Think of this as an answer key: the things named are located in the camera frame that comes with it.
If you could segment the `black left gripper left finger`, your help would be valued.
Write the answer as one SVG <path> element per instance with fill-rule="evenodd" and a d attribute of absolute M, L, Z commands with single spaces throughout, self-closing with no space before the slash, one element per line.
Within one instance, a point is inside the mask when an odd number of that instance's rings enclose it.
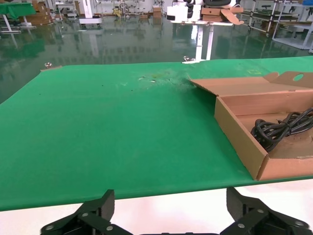
<path fill-rule="evenodd" d="M 130 232 L 111 223 L 114 214 L 114 190 L 99 199 L 84 202 L 74 213 L 41 228 L 42 235 L 129 235 Z"/>

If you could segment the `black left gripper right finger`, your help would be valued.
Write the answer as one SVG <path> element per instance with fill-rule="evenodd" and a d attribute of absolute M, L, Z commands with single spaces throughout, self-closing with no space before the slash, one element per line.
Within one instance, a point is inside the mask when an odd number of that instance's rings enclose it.
<path fill-rule="evenodd" d="M 227 210 L 234 223 L 222 235 L 311 235 L 309 225 L 269 208 L 258 198 L 241 195 L 235 188 L 226 189 Z"/>

